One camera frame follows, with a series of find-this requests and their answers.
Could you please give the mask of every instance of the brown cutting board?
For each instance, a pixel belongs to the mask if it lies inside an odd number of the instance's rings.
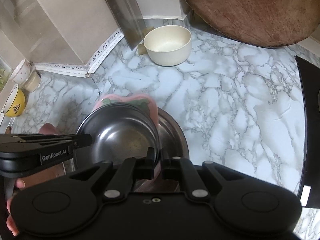
[[[261,47],[295,44],[320,24],[320,0],[186,0],[209,25]]]

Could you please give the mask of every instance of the white polka dot bowl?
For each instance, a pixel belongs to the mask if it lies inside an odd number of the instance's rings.
[[[31,70],[30,63],[26,59],[24,59],[15,68],[9,80],[17,83],[18,85],[21,85],[29,77],[30,70]]]

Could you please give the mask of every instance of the finger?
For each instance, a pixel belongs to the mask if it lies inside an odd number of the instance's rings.
[[[17,179],[14,186],[17,188],[24,188],[26,186],[26,184],[24,183],[24,181],[22,179]]]
[[[13,233],[14,236],[17,236],[19,234],[17,226],[14,223],[13,218],[12,218],[11,215],[9,215],[9,217],[7,218],[7,227]]]
[[[8,199],[8,201],[7,201],[7,210],[8,210],[8,212],[9,212],[9,214],[11,214],[11,211],[10,211],[10,206],[11,206],[11,202],[12,202],[12,200],[13,200],[13,198],[14,198],[14,196],[16,195],[17,193],[15,192],[15,193],[13,193],[13,195]]]

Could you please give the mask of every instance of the yellow bowl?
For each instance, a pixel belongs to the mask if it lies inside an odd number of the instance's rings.
[[[4,105],[4,115],[16,117],[21,115],[26,107],[25,96],[20,88],[15,88]]]

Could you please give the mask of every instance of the white marble surface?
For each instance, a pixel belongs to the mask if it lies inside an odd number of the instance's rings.
[[[294,56],[317,66],[320,59],[298,45],[263,49],[191,31],[192,53],[178,66],[157,66],[123,39],[92,79],[102,94],[152,96],[183,129],[194,164],[213,160],[297,193],[305,123]],[[98,96],[89,82],[45,76],[13,132],[37,132],[45,122],[75,132]],[[304,209],[295,232],[318,239],[320,213]]]

